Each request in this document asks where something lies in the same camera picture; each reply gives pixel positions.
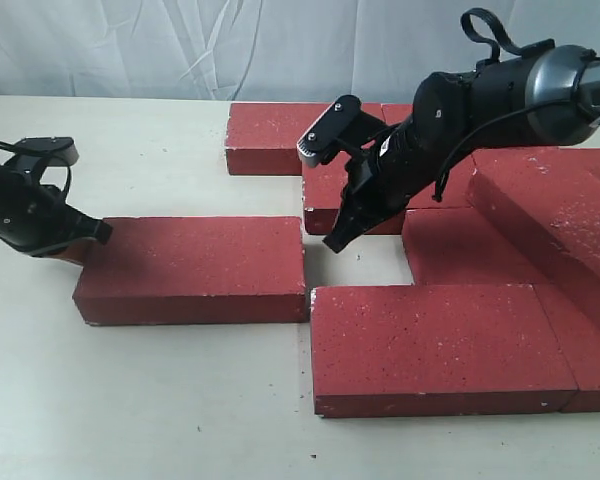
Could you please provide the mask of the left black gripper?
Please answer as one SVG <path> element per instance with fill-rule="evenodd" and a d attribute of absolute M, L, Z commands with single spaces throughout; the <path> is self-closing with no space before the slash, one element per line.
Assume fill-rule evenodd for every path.
<path fill-rule="evenodd" d="M 30 257 L 83 265 L 91 241 L 106 245 L 113 227 L 66 204 L 67 188 L 41 184 L 50 156 L 28 156 L 20 167 L 0 164 L 0 240 Z"/>

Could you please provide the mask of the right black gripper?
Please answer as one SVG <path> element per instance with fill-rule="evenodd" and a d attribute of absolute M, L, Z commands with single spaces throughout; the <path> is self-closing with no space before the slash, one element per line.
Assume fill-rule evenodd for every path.
<path fill-rule="evenodd" d="M 404 210 L 434 182 L 445 145 L 427 144 L 412 122 L 394 125 L 377 142 L 345 164 L 346 184 L 331 231 L 322 242 L 340 253 L 351 242 Z"/>

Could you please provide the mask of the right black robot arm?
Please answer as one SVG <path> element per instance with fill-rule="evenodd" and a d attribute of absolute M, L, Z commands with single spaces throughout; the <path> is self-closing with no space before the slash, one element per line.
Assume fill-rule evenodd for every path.
<path fill-rule="evenodd" d="M 572 146 L 600 126 L 600 57 L 575 45 L 462 74 L 435 72 L 419 86 L 411 114 L 388 125 L 353 95 L 317 122 L 344 150 L 347 182 L 332 230 L 333 252 L 403 212 L 428 186 L 442 200 L 451 170 L 476 150 Z"/>

